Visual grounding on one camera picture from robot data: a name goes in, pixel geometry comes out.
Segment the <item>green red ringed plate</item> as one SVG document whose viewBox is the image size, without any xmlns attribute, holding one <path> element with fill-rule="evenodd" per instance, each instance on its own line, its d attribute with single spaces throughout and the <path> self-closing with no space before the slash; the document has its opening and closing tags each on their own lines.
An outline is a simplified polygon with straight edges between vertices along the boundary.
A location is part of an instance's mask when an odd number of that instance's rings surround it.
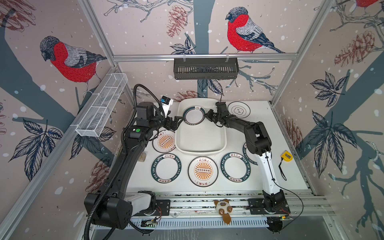
<svg viewBox="0 0 384 240">
<path fill-rule="evenodd" d="M 195 126 L 201 124 L 205 119 L 206 111 L 200 106 L 187 108 L 183 113 L 184 122 L 187 125 Z"/>
</svg>

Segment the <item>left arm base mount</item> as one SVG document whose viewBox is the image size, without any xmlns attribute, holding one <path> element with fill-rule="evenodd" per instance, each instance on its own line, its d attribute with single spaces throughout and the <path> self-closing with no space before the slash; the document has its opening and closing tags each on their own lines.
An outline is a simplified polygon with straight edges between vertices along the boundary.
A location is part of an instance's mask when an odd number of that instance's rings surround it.
<svg viewBox="0 0 384 240">
<path fill-rule="evenodd" d="M 139 191 L 129 201 L 133 206 L 134 217 L 169 216 L 171 201 L 158 199 L 151 191 Z"/>
</svg>

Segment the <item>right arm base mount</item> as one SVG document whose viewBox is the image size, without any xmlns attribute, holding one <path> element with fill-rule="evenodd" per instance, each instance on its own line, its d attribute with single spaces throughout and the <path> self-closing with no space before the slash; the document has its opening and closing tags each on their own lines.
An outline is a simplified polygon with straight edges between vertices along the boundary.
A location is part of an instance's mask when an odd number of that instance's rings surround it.
<svg viewBox="0 0 384 240">
<path fill-rule="evenodd" d="M 283 190 L 277 194 L 267 194 L 263 191 L 263 197 L 263 199 L 248 199 L 247 210 L 250 210 L 252 215 L 289 215 L 291 213 Z"/>
</svg>

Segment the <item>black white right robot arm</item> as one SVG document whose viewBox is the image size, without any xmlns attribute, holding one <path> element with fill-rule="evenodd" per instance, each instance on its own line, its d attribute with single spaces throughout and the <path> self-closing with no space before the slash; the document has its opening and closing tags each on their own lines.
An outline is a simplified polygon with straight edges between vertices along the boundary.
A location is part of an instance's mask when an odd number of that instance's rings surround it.
<svg viewBox="0 0 384 240">
<path fill-rule="evenodd" d="M 227 111 L 209 110 L 205 117 L 210 122 L 235 129 L 245 135 L 247 148 L 251 154 L 257 155 L 257 162 L 263 180 L 264 209 L 268 213 L 280 210 L 288 212 L 285 193 L 276 180 L 272 164 L 272 141 L 262 122 L 249 122 L 229 115 Z"/>
</svg>

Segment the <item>small white green-rimmed plate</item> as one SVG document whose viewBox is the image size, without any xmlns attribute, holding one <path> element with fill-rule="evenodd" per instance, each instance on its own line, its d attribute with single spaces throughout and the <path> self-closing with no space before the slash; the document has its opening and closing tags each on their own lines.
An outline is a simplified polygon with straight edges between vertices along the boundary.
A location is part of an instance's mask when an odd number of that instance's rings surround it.
<svg viewBox="0 0 384 240">
<path fill-rule="evenodd" d="M 251 113 L 250 107 L 246 103 L 239 101 L 230 103 L 228 105 L 228 111 L 231 115 L 235 115 L 240 119 L 247 118 Z"/>
</svg>

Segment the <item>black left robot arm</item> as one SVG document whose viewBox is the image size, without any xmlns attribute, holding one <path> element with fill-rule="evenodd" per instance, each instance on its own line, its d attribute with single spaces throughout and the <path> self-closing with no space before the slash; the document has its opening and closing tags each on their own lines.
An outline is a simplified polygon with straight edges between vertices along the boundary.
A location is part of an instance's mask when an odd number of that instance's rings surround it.
<svg viewBox="0 0 384 240">
<path fill-rule="evenodd" d="M 140 103 L 121 135 L 122 150 L 105 183 L 96 193 L 89 193 L 84 201 L 88 212 L 85 237 L 89 238 L 91 225 L 123 230 L 131 217 L 138 213 L 156 212 L 156 195 L 151 191 L 139 191 L 126 197 L 126 190 L 133 170 L 153 137 L 155 131 L 165 128 L 177 130 L 183 117 L 164 117 L 162 108 L 153 103 Z"/>
</svg>

